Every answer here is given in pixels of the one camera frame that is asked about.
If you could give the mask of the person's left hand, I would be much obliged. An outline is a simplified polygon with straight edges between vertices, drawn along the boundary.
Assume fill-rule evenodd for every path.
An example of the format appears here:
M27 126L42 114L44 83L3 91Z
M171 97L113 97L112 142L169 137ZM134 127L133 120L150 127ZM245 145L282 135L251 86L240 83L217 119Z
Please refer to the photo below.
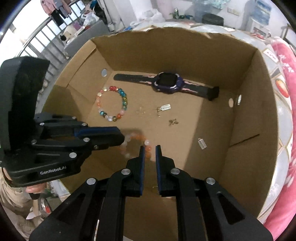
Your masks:
M33 186L28 186L28 187L26 187L26 192L27 193L33 193L33 194L39 194L39 193L42 193L45 190L46 186L47 186L46 183L41 183L41 184L37 184L37 185L33 185Z

